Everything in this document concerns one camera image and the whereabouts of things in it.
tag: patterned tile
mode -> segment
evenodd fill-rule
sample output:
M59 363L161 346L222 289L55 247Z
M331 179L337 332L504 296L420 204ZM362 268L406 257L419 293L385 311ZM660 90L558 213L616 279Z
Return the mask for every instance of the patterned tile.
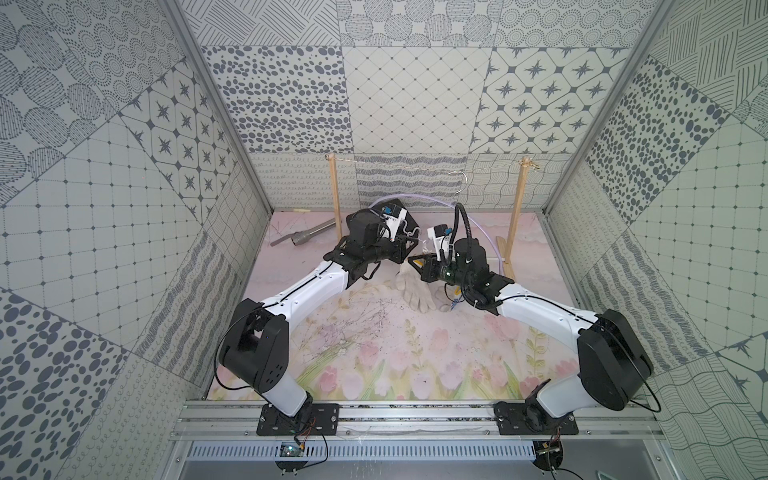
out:
M248 277L269 222L270 212L261 203L247 173L235 163L230 181L207 212L203 228L240 278Z
M576 167L549 220L577 281L627 229L598 179L583 162Z
M251 154L352 150L339 48L203 47L203 54Z
M342 45L489 47L502 0L337 0Z
M586 160L621 216L631 223L709 140L726 115L675 72L649 57Z
M2 290L3 441L9 478L55 478L101 408L128 351Z
M16 4L0 15L0 204L5 204L114 109L44 15Z
M56 478L151 478L185 399L200 389L130 353Z
M360 207L391 194L423 194L454 203L467 157L445 155L355 155ZM403 198L408 208L439 207L431 200Z
M324 155L251 154L250 162L272 207L333 208L331 176ZM358 209L355 164L337 159L336 173L341 208Z
M221 195L235 154L182 59L118 112L198 222Z
M631 47L656 0L510 0L498 43L509 47Z
M133 352L202 386L218 340L239 301L242 282L243 277L203 230Z
M466 154L488 53L345 47L355 152Z
M729 118L632 224L717 348L768 331L767 145Z
M494 48L471 151L574 153L628 52L626 48Z
M731 379L750 401L757 416L768 423L768 332L753 336L717 353Z
M155 0L42 3L53 27L118 110L181 59Z
M712 353L634 235L625 230L581 280L593 311L622 312L657 372Z
M760 0L683 0L650 54L732 111L768 73L766 28Z
M768 475L768 427L715 355L649 384L661 400L659 424L687 478Z
M768 137L768 75L763 77L752 93L733 111L733 116L757 133Z
M512 208L518 187L519 161L523 157L521 154L470 154L464 170L468 183L458 195L458 201L468 209ZM523 208L544 206L570 159L568 154L533 156L539 168L528 171Z
M119 118L2 209L0 281L130 347L200 224Z
M199 45L338 45L333 0L183 0Z

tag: aluminum rail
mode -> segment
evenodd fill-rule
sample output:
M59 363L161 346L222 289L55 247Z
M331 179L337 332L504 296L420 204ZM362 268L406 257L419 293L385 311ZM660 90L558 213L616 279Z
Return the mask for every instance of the aluminum rail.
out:
M189 401L170 437L176 441L241 440L257 436L263 401ZM352 439L548 439L549 435L498 434L492 402L343 401L336 435L328 442ZM579 434L572 439L662 440L653 415L628 406L620 412L602 407L574 413ZM282 437L259 437L261 439Z

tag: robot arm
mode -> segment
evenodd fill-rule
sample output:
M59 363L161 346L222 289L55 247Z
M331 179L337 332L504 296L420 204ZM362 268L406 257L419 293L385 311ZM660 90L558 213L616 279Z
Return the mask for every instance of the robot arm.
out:
M491 272L485 250L469 229L467 238L453 241L458 210L456 219L453 229L429 229L429 237L440 246L438 253L408 258L422 280L458 285L475 308L527 323L578 354L579 373L548 380L525 400L531 425L543 431L588 406L623 409L653 372L629 322L612 310L596 314L534 295ZM219 362L275 405L297 431L308 423L313 400L286 370L290 333L323 302L359 278L369 280L365 274L371 263L402 263L418 243L413 236L418 226L397 200L355 212L347 224L349 236L309 275L262 302L241 302L218 352Z
M322 303L369 280L378 263L402 263L418 244L418 225L397 200L347 217L349 235L307 276L261 302L243 300L218 349L218 360L267 401L297 431L309 420L312 397L287 372L290 333ZM366 277L371 263L377 267Z
M435 246L441 246L438 253L409 258L421 279L458 285L475 308L527 323L578 354L578 373L547 380L525 400L531 429L550 428L570 412L589 406L622 410L653 373L650 359L627 319L613 310L602 314L577 310L535 295L514 280L491 272L485 249L471 237L469 228L467 238L453 242L459 212L467 226L463 206L457 204L453 229L438 225L428 230ZM443 256L440 250L445 235L451 232L449 250Z

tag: wooden post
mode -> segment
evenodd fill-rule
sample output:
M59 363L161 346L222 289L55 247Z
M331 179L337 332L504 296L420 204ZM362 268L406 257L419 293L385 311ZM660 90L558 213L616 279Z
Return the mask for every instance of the wooden post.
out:
M512 208L512 216L509 221L509 231L507 232L506 240L503 237L496 237L496 245L498 251L502 254L502 261L504 267L504 275L514 279L515 272L512 269L511 255L512 244L515 242L515 234L518 231L518 219L520 217L520 209L523 206L523 194L525 193L525 182L528 179L528 171L533 168L538 168L538 165L531 161L530 157L523 157L520 160L520 173L518 174L518 187L515 191L515 205Z
M336 176L336 155L327 154L328 166L331 170L331 192L333 193L333 216L336 218L336 238L341 241L341 204L339 203L339 181Z

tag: work glove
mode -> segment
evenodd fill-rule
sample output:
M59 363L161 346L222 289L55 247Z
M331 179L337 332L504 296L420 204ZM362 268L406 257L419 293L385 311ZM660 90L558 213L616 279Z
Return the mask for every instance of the work glove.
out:
M414 312L427 313L437 306L426 282L422 282L417 272L408 262L400 265L400 272L395 276L395 286L402 292L402 298Z

